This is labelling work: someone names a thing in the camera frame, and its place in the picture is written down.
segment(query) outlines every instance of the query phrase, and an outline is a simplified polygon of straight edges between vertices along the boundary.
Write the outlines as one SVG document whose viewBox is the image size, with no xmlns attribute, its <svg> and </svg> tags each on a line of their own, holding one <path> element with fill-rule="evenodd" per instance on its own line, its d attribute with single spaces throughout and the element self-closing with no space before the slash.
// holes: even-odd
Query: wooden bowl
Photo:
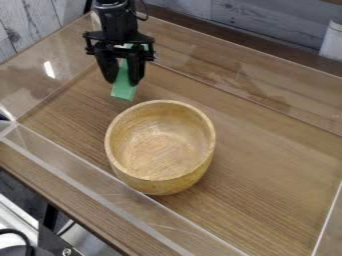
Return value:
<svg viewBox="0 0 342 256">
<path fill-rule="evenodd" d="M 216 130 L 189 104 L 150 101 L 116 118 L 105 144 L 120 179 L 146 194 L 170 195 L 192 187 L 206 173 Z"/>
</svg>

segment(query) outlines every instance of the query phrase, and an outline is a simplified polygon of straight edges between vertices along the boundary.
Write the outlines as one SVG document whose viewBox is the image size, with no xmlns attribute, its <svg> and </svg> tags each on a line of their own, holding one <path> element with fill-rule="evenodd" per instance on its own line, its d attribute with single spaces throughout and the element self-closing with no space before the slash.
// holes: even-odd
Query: screw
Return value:
<svg viewBox="0 0 342 256">
<path fill-rule="evenodd" d="M 63 255 L 63 256 L 71 256 L 71 254 L 73 254 L 73 250 L 71 250 L 70 248 L 66 248 L 66 249 L 63 250 L 62 255 Z"/>
</svg>

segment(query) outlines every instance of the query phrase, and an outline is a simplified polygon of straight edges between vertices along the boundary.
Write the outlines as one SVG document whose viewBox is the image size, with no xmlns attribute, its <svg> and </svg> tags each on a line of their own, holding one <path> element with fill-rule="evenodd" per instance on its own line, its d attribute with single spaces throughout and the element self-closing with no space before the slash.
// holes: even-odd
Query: green object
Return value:
<svg viewBox="0 0 342 256">
<path fill-rule="evenodd" d="M 128 60 L 124 59 L 112 95 L 118 99 L 133 101 L 137 89 L 138 85 L 136 86 L 130 81 Z"/>
</svg>

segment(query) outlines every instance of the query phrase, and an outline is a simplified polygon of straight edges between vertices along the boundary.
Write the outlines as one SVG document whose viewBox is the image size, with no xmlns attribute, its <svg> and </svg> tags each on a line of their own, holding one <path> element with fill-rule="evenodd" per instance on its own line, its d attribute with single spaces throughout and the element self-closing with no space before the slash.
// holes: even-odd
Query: wooden table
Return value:
<svg viewBox="0 0 342 256">
<path fill-rule="evenodd" d="M 157 38 L 158 63 L 136 102 L 121 102 L 83 53 L 81 34 L 94 26 L 86 16 L 2 66 L 0 103 L 15 131 L 0 144 L 0 165 L 128 254 L 312 255 L 342 178 L 342 79 L 152 19 L 144 30 Z M 110 122 L 154 99 L 197 106 L 218 133 L 204 180 L 154 198 L 182 217 L 141 203 L 102 172 L 113 174 Z M 118 193 L 130 194 L 125 205 Z M 184 241 L 192 232 L 198 237 Z"/>
</svg>

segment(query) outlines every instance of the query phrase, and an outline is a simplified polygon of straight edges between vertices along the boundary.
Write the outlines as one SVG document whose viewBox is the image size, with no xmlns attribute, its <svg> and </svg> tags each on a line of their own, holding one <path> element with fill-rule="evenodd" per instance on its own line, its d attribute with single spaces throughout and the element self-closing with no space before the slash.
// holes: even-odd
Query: bowl rim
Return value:
<svg viewBox="0 0 342 256">
<path fill-rule="evenodd" d="M 209 145 L 209 148 L 208 148 L 208 152 L 206 152 L 206 155 L 204 156 L 204 160 L 201 161 L 201 163 L 193 168 L 192 171 L 173 177 L 172 179 L 164 179 L 164 178 L 160 178 L 160 179 L 144 179 L 142 177 L 137 177 L 134 176 L 130 171 L 128 170 L 128 168 L 120 163 L 120 161 L 117 160 L 117 157 L 114 156 L 113 154 L 113 149 L 112 149 L 112 145 L 110 145 L 110 137 L 112 137 L 112 134 L 113 134 L 113 128 L 114 126 L 117 125 L 117 123 L 121 121 L 121 119 L 124 118 L 124 116 L 126 116 L 130 112 L 136 111 L 137 109 L 148 106 L 148 105 L 153 105 L 153 104 L 160 104 L 160 103 L 166 103 L 166 104 L 176 104 L 176 105 L 180 105 L 182 107 L 186 107 L 189 108 L 192 111 L 194 111 L 200 116 L 201 118 L 205 120 L 206 122 L 206 125 L 209 127 L 209 130 L 210 130 L 210 145 Z M 198 170 L 201 168 L 201 166 L 206 163 L 208 159 L 212 157 L 213 153 L 214 153 L 214 149 L 216 149 L 216 144 L 217 144 L 217 132 L 216 132 L 216 128 L 214 128 L 214 124 L 210 120 L 210 118 L 208 117 L 208 115 L 194 106 L 192 106 L 190 104 L 185 103 L 185 102 L 181 102 L 181 101 L 176 101 L 176 100 L 152 100 L 152 101 L 146 101 L 146 102 L 142 102 L 137 105 L 134 105 L 133 107 L 130 107 L 129 109 L 126 109 L 113 120 L 110 126 L 109 126 L 109 129 L 108 129 L 108 132 L 106 132 L 106 137 L 105 137 L 105 148 L 106 148 L 106 154 L 108 154 L 108 157 L 110 158 L 110 161 L 112 161 L 112 164 L 116 166 L 116 168 L 120 169 L 120 171 L 122 173 L 125 173 L 126 175 L 129 175 L 130 177 L 138 179 L 138 180 L 142 180 L 142 181 L 173 181 L 176 179 L 180 179 L 185 176 L 188 176 L 189 174 L 192 174 L 196 170 Z"/>
</svg>

